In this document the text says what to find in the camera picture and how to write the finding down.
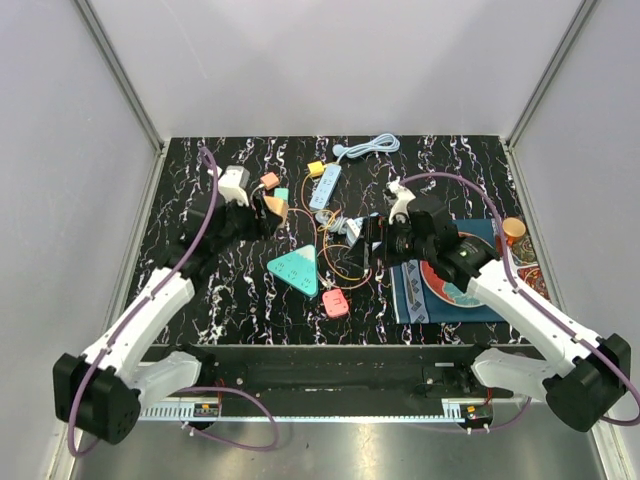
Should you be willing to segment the round light blue power socket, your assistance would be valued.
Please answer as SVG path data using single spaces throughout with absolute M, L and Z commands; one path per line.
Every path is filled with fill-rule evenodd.
M 346 221 L 345 236 L 346 236 L 346 242 L 348 246 L 353 246 L 357 242 L 361 233 L 363 222 L 364 222 L 364 219 L 362 217 L 350 218 Z

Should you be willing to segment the teal triangular power strip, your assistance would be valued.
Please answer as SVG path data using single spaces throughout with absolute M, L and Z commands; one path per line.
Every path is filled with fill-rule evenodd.
M 267 270 L 309 298 L 318 294 L 317 251 L 314 245 L 305 245 L 270 260 Z

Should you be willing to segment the pink square plug adapter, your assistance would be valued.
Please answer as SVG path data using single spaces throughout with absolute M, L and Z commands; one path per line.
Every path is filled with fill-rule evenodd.
M 348 301 L 340 288 L 328 290 L 322 295 L 322 303 L 327 316 L 331 319 L 343 317 L 349 313 Z

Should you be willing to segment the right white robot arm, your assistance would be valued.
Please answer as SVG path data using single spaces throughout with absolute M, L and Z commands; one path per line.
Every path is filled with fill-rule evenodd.
M 589 431 L 632 389 L 631 347 L 571 319 L 516 277 L 506 256 L 460 234 L 433 196 L 397 195 L 388 215 L 364 219 L 354 256 L 364 269 L 425 261 L 444 282 L 496 312 L 536 348 L 541 359 L 481 347 L 454 371 L 466 396 L 497 388 L 545 402 L 565 425 Z

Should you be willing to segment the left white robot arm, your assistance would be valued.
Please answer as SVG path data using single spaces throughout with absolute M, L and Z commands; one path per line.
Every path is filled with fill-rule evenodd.
M 221 254 L 240 241 L 273 236 L 287 218 L 287 203 L 254 196 L 248 204 L 203 196 L 159 257 L 146 285 L 118 320 L 81 354 L 63 354 L 53 366 L 54 410 L 70 434 L 76 430 L 116 445 L 147 408 L 174 393 L 222 397 L 228 387 L 216 358 L 178 346 L 162 360 L 140 362 L 169 321 L 206 286 Z

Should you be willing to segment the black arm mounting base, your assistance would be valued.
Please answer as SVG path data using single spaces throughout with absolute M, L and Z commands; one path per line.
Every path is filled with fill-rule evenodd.
M 508 397 L 470 371 L 473 346 L 190 346 L 210 373 L 258 398 L 277 417 L 371 417 L 399 421 L 441 415 L 445 400 Z

